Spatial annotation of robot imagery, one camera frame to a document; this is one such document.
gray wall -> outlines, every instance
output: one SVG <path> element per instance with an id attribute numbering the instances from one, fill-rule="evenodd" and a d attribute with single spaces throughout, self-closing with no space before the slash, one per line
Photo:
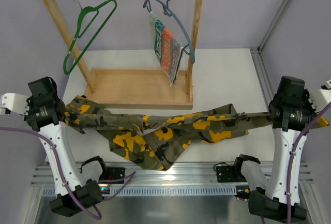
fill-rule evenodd
<path id="1" fill-rule="evenodd" d="M 50 76 L 62 96 L 66 47 L 43 2 L 0 0 L 0 9 L 0 94 L 29 95 L 28 82 Z M 0 116 L 0 126 L 29 129 L 14 113 Z M 37 138 L 0 131 L 0 223 L 19 223 L 34 169 L 44 157 Z"/>
<path id="2" fill-rule="evenodd" d="M 79 5 L 72 0 L 57 0 L 71 30 L 77 28 Z M 97 6 L 105 0 L 80 0 L 83 7 Z M 117 0 L 118 7 L 107 25 L 91 45 L 91 50 L 149 49 L 152 48 L 148 12 L 145 0 Z M 203 0 L 198 48 L 242 48 L 259 45 L 268 25 L 282 0 Z M 171 0 L 170 8 L 177 14 L 189 35 L 193 21 L 194 0 Z M 152 3 L 159 16 L 183 44 L 184 35 L 175 20 L 163 15 L 161 5 Z M 100 19 L 106 12 L 101 10 Z M 92 36 L 85 34 L 79 42 L 83 47 Z"/>
<path id="3" fill-rule="evenodd" d="M 304 79 L 313 90 L 331 79 L 331 0 L 293 0 L 264 51 L 274 89 L 282 75 Z M 331 121 L 331 111 L 325 114 Z M 303 160 L 306 161 L 329 206 L 331 127 L 312 130 Z"/>

wooden rod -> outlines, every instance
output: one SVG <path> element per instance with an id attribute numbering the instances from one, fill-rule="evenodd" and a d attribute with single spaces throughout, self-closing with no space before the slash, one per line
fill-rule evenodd
<path id="1" fill-rule="evenodd" d="M 198 30 L 199 30 L 199 21 L 200 21 L 200 14 L 201 14 L 201 7 L 202 7 L 202 0 L 195 0 L 195 8 L 194 8 L 194 15 L 193 15 L 193 27 L 192 27 L 192 35 L 191 41 L 193 45 L 193 49 L 195 51 L 195 47 L 197 46 L 197 38 L 198 38 Z M 193 70 L 193 63 L 191 62 L 191 56 L 188 58 L 188 66 L 187 66 L 187 75 L 186 75 L 186 94 L 190 94 L 192 91 L 192 70 Z"/>
<path id="2" fill-rule="evenodd" d="M 66 43 L 67 47 L 70 47 L 72 39 L 73 39 L 73 35 L 69 29 L 69 26 L 68 26 L 66 20 L 64 19 L 64 16 L 63 16 L 60 8 L 58 7 L 56 1 L 55 0 L 43 0 L 43 2 L 45 3 L 49 13 L 51 14 L 51 17 L 53 18 L 53 21 L 54 21 L 55 25 L 57 26 L 57 29 L 61 33 L 64 42 Z M 71 54 L 75 60 L 81 54 L 77 44 L 75 44 L 73 46 Z M 78 67 L 79 67 L 83 77 L 87 81 L 87 85 L 91 88 L 91 91 L 94 92 L 95 91 L 94 77 L 90 73 L 83 58 L 81 58 L 79 60 Z"/>

green hanger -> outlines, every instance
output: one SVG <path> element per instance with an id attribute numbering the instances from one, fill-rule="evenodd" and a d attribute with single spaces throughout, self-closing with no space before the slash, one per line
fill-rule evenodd
<path id="1" fill-rule="evenodd" d="M 115 7 L 113 8 L 113 10 L 110 12 L 110 14 L 107 16 L 107 18 L 105 19 L 105 21 L 102 23 L 102 25 L 99 27 L 99 29 L 96 31 L 96 33 L 93 35 L 92 39 L 87 43 L 86 47 L 84 48 L 84 50 L 82 51 L 82 53 L 79 55 L 79 57 L 76 59 L 76 61 L 73 63 L 72 67 L 67 71 L 67 61 L 68 58 L 70 56 L 71 50 L 74 46 L 74 44 L 76 43 L 77 38 L 81 38 L 83 36 L 83 34 L 86 32 L 86 30 L 89 28 L 89 26 L 92 24 L 92 22 L 95 20 L 95 18 L 97 17 L 97 15 L 99 14 L 99 9 L 102 8 L 104 5 L 110 3 L 110 2 L 114 2 Z M 65 74 L 70 74 L 72 72 L 72 70 L 74 69 L 74 67 L 78 64 L 79 60 L 81 59 L 81 57 L 84 55 L 84 53 L 86 52 L 86 50 L 88 49 L 88 47 L 91 45 L 91 43 L 93 42 L 93 40 L 95 39 L 95 37 L 97 37 L 97 35 L 99 34 L 99 32 L 101 31 L 101 29 L 103 28 L 103 26 L 105 25 L 105 23 L 109 20 L 110 16 L 113 14 L 113 12 L 115 11 L 117 7 L 117 2 L 116 0 L 107 0 L 103 3 L 101 3 L 100 5 L 98 5 L 97 7 L 85 7 L 82 9 L 81 7 L 81 12 L 78 16 L 78 22 L 77 22 L 77 31 L 76 34 L 74 35 L 73 41 L 70 45 L 69 51 L 67 56 L 65 57 L 64 61 L 63 61 L 63 71 Z M 92 20 L 88 23 L 88 25 L 86 26 L 86 28 L 83 30 L 83 32 L 81 34 L 79 34 L 81 27 L 82 27 L 82 22 L 84 17 L 90 13 L 90 12 L 97 12 L 94 17 L 92 18 Z"/>

clothes hanger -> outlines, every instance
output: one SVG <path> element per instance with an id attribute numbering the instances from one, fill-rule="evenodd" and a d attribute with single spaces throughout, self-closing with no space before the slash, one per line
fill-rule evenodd
<path id="1" fill-rule="evenodd" d="M 170 0 L 167 0 L 166 3 L 163 3 L 160 0 L 155 0 L 155 1 L 157 1 L 158 3 L 160 3 L 162 5 L 162 7 L 163 7 L 163 14 L 166 15 L 166 16 L 169 16 L 169 17 L 172 16 L 173 18 L 175 18 L 176 22 L 178 23 L 178 25 L 182 29 L 182 31 L 183 31 L 183 33 L 185 35 L 185 38 L 187 40 L 187 43 L 188 43 L 186 46 L 183 47 L 183 51 L 187 55 L 191 55 L 191 62 L 194 64 L 194 62 L 195 62 L 195 56 L 194 56 L 194 49 L 193 49 L 193 45 L 192 45 L 191 39 L 188 36 L 188 34 L 187 34 L 184 26 L 182 25 L 182 23 L 180 22 L 180 20 L 178 19 L 178 17 L 174 14 L 173 11 L 170 10 L 170 8 L 169 8 L 169 1 Z M 144 2 L 143 8 L 146 8 L 149 13 L 152 11 L 150 0 L 146 0 Z"/>
<path id="2" fill-rule="evenodd" d="M 103 3 L 101 3 L 100 5 L 96 6 L 96 7 L 91 7 L 91 6 L 87 6 L 85 8 L 82 8 L 81 4 L 79 1 L 77 0 L 73 0 L 74 2 L 77 2 L 79 4 L 79 7 L 81 8 L 81 12 L 78 16 L 78 22 L 77 22 L 77 30 L 76 30 L 76 34 L 74 35 L 74 38 L 72 40 L 72 43 L 70 45 L 69 51 L 63 61 L 63 71 L 65 74 L 70 74 L 72 72 L 72 70 L 74 69 L 74 67 L 78 64 L 79 60 L 81 59 L 81 57 L 84 55 L 84 53 L 86 52 L 86 50 L 88 49 L 88 47 L 91 45 L 91 43 L 93 42 L 93 40 L 95 39 L 95 37 L 97 37 L 97 35 L 99 34 L 99 32 L 101 31 L 101 29 L 103 28 L 103 26 L 106 24 L 106 22 L 109 20 L 110 16 L 113 14 L 113 12 L 115 11 L 116 7 L 117 7 L 117 2 L 116 0 L 107 0 Z M 71 68 L 69 70 L 67 70 L 67 61 L 68 58 L 70 56 L 70 53 L 72 51 L 72 48 L 74 46 L 74 44 L 76 43 L 77 39 L 80 39 L 84 33 L 86 32 L 86 30 L 89 28 L 89 26 L 92 24 L 92 22 L 95 20 L 95 18 L 97 17 L 97 15 L 99 14 L 99 9 L 102 8 L 103 6 L 105 6 L 106 4 L 113 2 L 115 4 L 113 10 L 110 12 L 110 14 L 107 16 L 107 18 L 104 20 L 104 22 L 101 24 L 101 26 L 99 27 L 99 29 L 95 32 L 95 34 L 93 35 L 92 39 L 87 43 L 86 47 L 84 48 L 84 50 L 81 52 L 81 54 L 79 55 L 79 57 L 76 59 L 76 61 L 73 63 L 73 65 L 71 66 Z M 86 28 L 82 31 L 82 33 L 80 34 L 79 32 L 81 31 L 81 27 L 82 27 L 82 23 L 83 20 L 85 18 L 85 16 L 90 13 L 90 12 L 95 12 L 96 14 L 94 15 L 94 17 L 92 18 L 92 20 L 88 23 L 88 25 L 86 26 Z"/>

clothing rack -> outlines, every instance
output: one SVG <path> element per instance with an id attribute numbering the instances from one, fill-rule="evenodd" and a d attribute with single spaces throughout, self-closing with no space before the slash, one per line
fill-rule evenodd
<path id="1" fill-rule="evenodd" d="M 73 34 L 56 2 L 43 0 L 67 47 Z M 197 44 L 202 0 L 195 0 L 191 41 L 195 50 Z M 76 60 L 80 55 L 77 44 L 71 54 Z M 83 58 L 78 67 L 87 82 L 85 96 L 108 108 L 138 109 L 192 109 L 193 108 L 193 63 L 189 57 L 187 69 L 178 73 L 176 88 L 169 86 L 169 80 L 161 68 L 92 68 Z M 140 87 L 131 82 L 140 82 Z"/>

